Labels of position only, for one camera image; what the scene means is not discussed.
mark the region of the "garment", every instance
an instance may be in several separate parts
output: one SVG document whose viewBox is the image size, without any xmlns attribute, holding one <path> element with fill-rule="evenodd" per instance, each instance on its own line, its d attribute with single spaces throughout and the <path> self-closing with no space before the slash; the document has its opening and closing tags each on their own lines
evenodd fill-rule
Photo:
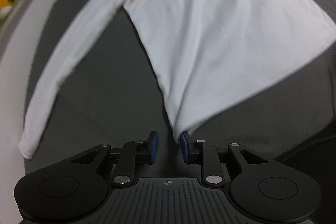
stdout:
<svg viewBox="0 0 336 224">
<path fill-rule="evenodd" d="M 293 74 L 336 39 L 336 25 L 313 0 L 90 0 L 36 85 L 19 143 L 25 158 L 38 146 L 60 85 L 121 6 L 147 51 L 176 141 Z"/>
</svg>

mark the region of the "shirt sleeve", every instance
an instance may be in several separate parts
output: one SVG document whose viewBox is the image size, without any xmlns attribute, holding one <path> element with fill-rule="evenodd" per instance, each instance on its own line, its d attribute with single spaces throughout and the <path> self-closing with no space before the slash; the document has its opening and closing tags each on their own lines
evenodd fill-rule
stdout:
<svg viewBox="0 0 336 224">
<path fill-rule="evenodd" d="M 124 1 L 90 0 L 58 42 L 27 109 L 18 144 L 26 159 L 31 159 L 38 147 L 60 86 L 92 48 Z"/>
</svg>

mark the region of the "gray fabric surface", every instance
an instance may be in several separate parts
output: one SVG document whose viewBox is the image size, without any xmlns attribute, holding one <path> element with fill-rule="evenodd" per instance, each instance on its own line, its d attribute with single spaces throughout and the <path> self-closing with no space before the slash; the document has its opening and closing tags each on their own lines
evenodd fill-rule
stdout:
<svg viewBox="0 0 336 224">
<path fill-rule="evenodd" d="M 28 104 L 53 48 L 88 0 L 58 0 L 46 22 L 27 89 Z M 336 0 L 315 0 L 336 21 Z M 336 45 L 291 77 L 211 119 L 193 135 L 218 146 L 240 142 L 278 156 L 325 128 L 335 116 Z M 137 33 L 124 10 L 62 86 L 53 113 L 26 172 L 99 143 L 121 147 L 159 132 L 152 177 L 194 176 L 182 162 L 164 110 L 161 91 Z"/>
</svg>

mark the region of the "long-sleeve shirt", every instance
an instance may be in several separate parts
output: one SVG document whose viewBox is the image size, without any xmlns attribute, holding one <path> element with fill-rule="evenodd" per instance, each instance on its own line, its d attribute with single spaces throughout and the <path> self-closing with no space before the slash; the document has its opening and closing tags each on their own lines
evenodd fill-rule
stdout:
<svg viewBox="0 0 336 224">
<path fill-rule="evenodd" d="M 19 143 L 25 158 L 38 147 L 59 87 L 122 6 L 157 76 L 176 141 L 301 69 L 336 39 L 335 23 L 313 0 L 90 0 L 36 85 Z"/>
</svg>

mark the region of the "silver screw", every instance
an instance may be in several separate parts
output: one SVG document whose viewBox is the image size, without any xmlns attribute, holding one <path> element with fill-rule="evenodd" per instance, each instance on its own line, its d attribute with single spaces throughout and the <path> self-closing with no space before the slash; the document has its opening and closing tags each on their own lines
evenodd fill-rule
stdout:
<svg viewBox="0 0 336 224">
<path fill-rule="evenodd" d="M 217 183 L 222 182 L 222 178 L 219 176 L 208 176 L 205 180 L 212 184 L 217 184 Z"/>
<path fill-rule="evenodd" d="M 125 184 L 129 182 L 131 179 L 128 176 L 116 176 L 114 178 L 114 182 L 119 183 L 119 184 Z"/>
</svg>

